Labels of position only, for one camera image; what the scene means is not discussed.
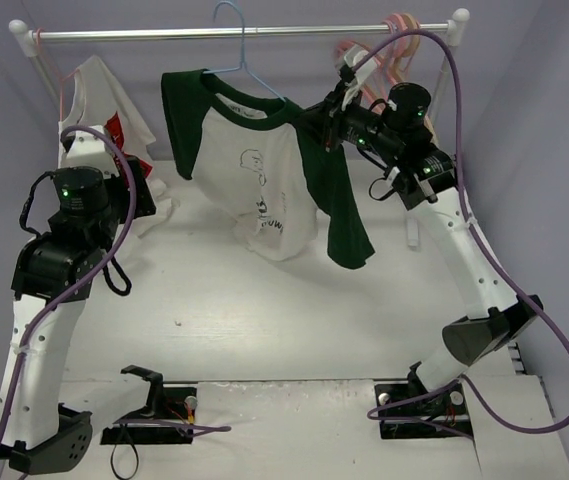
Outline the white green raglan t-shirt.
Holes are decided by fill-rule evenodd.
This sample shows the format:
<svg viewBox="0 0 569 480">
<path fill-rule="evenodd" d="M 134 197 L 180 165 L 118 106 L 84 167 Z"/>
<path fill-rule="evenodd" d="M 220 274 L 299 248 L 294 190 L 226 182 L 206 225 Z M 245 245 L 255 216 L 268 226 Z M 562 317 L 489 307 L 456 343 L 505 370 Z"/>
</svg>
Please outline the white green raglan t-shirt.
<svg viewBox="0 0 569 480">
<path fill-rule="evenodd" d="M 205 71 L 165 73 L 161 98 L 178 174 L 235 222 L 248 249 L 271 261 L 300 254 L 329 218 L 327 255 L 359 269 L 374 254 L 343 149 L 325 151 L 289 99 L 241 92 Z"/>
</svg>

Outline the blue wire hanger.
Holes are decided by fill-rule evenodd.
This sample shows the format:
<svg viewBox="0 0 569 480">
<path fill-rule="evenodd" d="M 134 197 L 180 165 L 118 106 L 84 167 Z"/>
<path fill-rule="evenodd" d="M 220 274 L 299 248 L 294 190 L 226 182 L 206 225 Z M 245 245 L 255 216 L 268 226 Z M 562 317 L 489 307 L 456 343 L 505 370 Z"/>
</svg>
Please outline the blue wire hanger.
<svg viewBox="0 0 569 480">
<path fill-rule="evenodd" d="M 279 92 L 277 92 L 274 88 L 272 88 L 268 83 L 262 80 L 257 74 L 255 74 L 251 68 L 249 67 L 247 56 L 246 56 L 246 20 L 243 14 L 242 9 L 234 2 L 228 0 L 218 1 L 214 7 L 212 19 L 216 21 L 219 10 L 223 7 L 227 6 L 231 8 L 237 15 L 240 21 L 240 45 L 239 45 L 239 58 L 238 58 L 238 65 L 236 67 L 230 68 L 222 68 L 222 69 L 206 69 L 204 71 L 205 75 L 222 75 L 227 73 L 235 73 L 235 72 L 244 72 L 246 75 L 251 77 L 254 81 L 268 90 L 271 94 L 273 94 L 277 99 L 284 101 L 285 97 L 282 96 Z"/>
</svg>

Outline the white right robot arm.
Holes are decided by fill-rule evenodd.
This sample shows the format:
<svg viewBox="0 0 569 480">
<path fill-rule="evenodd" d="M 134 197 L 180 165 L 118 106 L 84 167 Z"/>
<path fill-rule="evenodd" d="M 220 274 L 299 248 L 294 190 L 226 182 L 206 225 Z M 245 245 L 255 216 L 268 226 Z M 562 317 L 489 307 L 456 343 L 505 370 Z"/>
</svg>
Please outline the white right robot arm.
<svg viewBox="0 0 569 480">
<path fill-rule="evenodd" d="M 437 245 L 464 302 L 464 316 L 443 328 L 440 346 L 408 376 L 409 405 L 428 412 L 441 402 L 445 386 L 522 333 L 541 302 L 516 293 L 487 259 L 490 248 L 478 246 L 483 236 L 471 233 L 455 162 L 435 146 L 425 125 L 429 92 L 415 83 L 397 84 L 379 113 L 359 101 L 344 104 L 343 95 L 334 90 L 305 109 L 302 126 L 327 149 L 348 142 L 380 158 L 392 190 Z"/>
</svg>

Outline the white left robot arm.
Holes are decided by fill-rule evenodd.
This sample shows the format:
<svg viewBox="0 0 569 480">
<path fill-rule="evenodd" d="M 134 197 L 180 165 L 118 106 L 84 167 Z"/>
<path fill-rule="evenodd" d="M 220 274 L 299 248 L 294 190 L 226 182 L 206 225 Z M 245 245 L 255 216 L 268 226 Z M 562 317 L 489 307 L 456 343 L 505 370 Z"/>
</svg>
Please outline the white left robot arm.
<svg viewBox="0 0 569 480">
<path fill-rule="evenodd" d="M 97 408 L 60 398 L 71 339 L 98 275 L 121 273 L 115 258 L 134 219 L 156 208 L 147 167 L 129 155 L 42 174 L 58 210 L 18 255 L 13 325 L 0 387 L 0 460 L 24 475 L 64 473 L 98 430 Z"/>
</svg>

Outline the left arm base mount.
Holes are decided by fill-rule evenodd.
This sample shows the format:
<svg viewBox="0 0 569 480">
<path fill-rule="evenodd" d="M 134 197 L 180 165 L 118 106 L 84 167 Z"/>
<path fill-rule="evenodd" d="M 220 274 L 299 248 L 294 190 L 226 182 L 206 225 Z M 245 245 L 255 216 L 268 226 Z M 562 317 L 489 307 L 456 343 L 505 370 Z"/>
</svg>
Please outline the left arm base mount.
<svg viewBox="0 0 569 480">
<path fill-rule="evenodd" d="M 147 368 L 129 365 L 121 374 L 133 375 L 149 384 L 149 393 L 143 407 L 124 416 L 126 420 L 138 420 L 135 424 L 115 424 L 103 430 L 100 444 L 112 445 L 109 464 L 116 479 L 133 479 L 140 466 L 137 447 L 150 445 L 190 445 L 195 431 L 171 428 L 155 424 L 155 421 L 193 424 L 196 406 L 190 401 L 197 399 L 197 388 L 193 386 L 166 386 L 161 373 Z M 130 474 L 118 472 L 115 465 L 115 452 L 118 446 L 129 447 L 134 455 L 134 468 Z"/>
</svg>

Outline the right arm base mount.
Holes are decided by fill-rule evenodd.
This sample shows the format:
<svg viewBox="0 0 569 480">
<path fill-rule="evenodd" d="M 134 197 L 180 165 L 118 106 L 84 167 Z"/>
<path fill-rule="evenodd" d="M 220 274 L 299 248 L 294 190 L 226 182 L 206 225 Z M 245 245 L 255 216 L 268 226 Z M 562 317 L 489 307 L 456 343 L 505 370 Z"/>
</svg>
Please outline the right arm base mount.
<svg viewBox="0 0 569 480">
<path fill-rule="evenodd" d="M 408 382 L 375 383 L 375 412 L 382 440 L 427 440 L 445 438 L 474 439 L 462 386 L 456 384 L 444 393 L 407 403 L 423 394 Z"/>
</svg>

